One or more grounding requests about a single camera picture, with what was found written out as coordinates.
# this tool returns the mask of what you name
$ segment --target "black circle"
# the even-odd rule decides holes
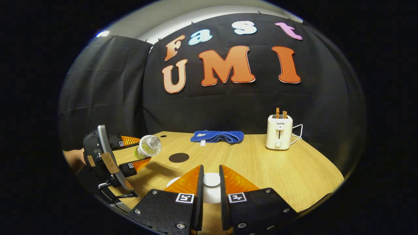
[[[186,153],[175,153],[171,155],[169,158],[170,162],[180,163],[187,161],[189,159],[189,155]]]

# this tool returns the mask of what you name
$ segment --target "power cord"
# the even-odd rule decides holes
[[[115,198],[113,198],[113,199],[110,199],[110,197],[109,196],[107,196],[104,192],[103,192],[103,189],[105,188],[105,187],[109,187],[111,185],[111,183],[102,183],[102,184],[99,184],[99,192],[100,192],[100,195],[105,199],[105,200],[109,200],[112,204],[114,204],[117,208],[119,208],[121,211],[123,211],[123,212],[125,212],[125,213],[128,213],[127,211],[125,211],[124,209],[122,209],[122,208],[120,208],[118,205],[117,205],[117,203],[115,202],[115,200],[116,199],[118,199],[118,198],[124,198],[124,197],[134,197],[134,195],[131,193],[131,194],[125,194],[125,195],[122,195],[122,196],[117,196],[117,197],[115,197]]]
[[[119,208],[120,210],[122,210],[122,208],[120,208],[117,204],[116,204],[116,199],[119,199],[119,198],[126,198],[126,197],[134,197],[134,195],[132,194],[132,193],[130,193],[130,194],[125,194],[125,195],[121,195],[121,196],[117,196],[117,197],[114,197],[113,199],[112,199],[112,202],[113,202],[113,204],[117,207],[117,208]]]
[[[300,136],[297,136],[297,135],[292,135],[292,136],[295,136],[295,137],[298,137],[298,138],[297,138],[297,139],[295,139],[293,142],[291,142],[291,143],[290,143],[290,145],[294,144],[294,143],[296,142],[296,140],[298,140],[298,139],[302,139],[303,124],[299,124],[299,125],[297,125],[297,126],[294,126],[294,127],[292,127],[292,129],[294,129],[294,128],[298,127],[298,126],[301,126],[301,135],[300,135]]]

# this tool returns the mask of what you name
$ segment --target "folded towel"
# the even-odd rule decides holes
[[[230,144],[240,143],[244,139],[242,131],[210,131],[199,130],[194,132],[194,136],[190,139],[191,142],[200,142],[205,140],[207,143],[216,143],[225,141]]]

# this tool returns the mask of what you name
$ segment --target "black backdrop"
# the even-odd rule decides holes
[[[146,134],[142,82],[150,43],[122,36],[93,39],[71,65],[58,105],[65,151],[81,149],[85,135],[105,125],[109,134]]]
[[[231,24],[249,20],[257,32],[238,35]],[[274,23],[285,22],[303,40],[295,40]],[[212,38],[189,45],[190,35],[209,29]],[[164,61],[166,45],[181,35],[177,54]],[[199,54],[215,50],[223,59],[233,46],[248,46],[255,81],[204,87]],[[297,84],[280,82],[280,61],[273,46],[291,48]],[[176,63],[187,59],[186,84],[174,94],[165,91],[162,69],[173,65],[172,83],[178,82]],[[149,133],[160,131],[240,130],[267,132],[267,118],[275,108],[286,110],[293,125],[303,124],[303,139],[328,157],[346,175],[359,155],[366,128],[365,103],[358,78],[342,52],[310,26],[273,15],[239,13],[206,19],[184,27],[155,43],[147,59],[143,83],[145,123]]]

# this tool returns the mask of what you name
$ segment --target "plastic bottle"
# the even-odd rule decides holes
[[[152,157],[161,152],[161,141],[153,135],[146,135],[139,141],[138,148],[135,149],[135,157],[138,160]]]

